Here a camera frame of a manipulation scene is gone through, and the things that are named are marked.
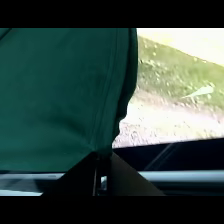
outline dirt path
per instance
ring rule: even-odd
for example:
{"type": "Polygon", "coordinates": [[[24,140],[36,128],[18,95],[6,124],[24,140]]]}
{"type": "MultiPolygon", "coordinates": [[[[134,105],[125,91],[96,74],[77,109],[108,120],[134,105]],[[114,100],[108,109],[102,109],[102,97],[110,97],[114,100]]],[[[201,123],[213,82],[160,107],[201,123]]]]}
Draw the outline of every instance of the dirt path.
{"type": "Polygon", "coordinates": [[[129,103],[120,131],[113,147],[222,137],[224,116],[140,92],[129,103]]]}

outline dark green shirt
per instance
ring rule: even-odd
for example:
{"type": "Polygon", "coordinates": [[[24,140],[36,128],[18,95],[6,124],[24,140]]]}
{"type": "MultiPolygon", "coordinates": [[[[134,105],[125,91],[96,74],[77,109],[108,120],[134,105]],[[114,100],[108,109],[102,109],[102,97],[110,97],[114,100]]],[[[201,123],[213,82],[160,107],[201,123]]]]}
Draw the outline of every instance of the dark green shirt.
{"type": "Polygon", "coordinates": [[[111,154],[137,77],[135,28],[0,29],[0,170],[111,154]]]}

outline grass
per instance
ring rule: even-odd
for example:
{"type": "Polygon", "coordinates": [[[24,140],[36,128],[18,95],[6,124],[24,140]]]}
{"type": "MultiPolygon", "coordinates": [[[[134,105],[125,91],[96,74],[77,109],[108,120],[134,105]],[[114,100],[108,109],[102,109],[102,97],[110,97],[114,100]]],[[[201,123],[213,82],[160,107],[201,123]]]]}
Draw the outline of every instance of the grass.
{"type": "Polygon", "coordinates": [[[139,39],[138,86],[176,102],[192,103],[191,94],[206,85],[213,85],[211,98],[195,98],[197,105],[224,109],[224,67],[185,54],[149,39],[139,39]]]}

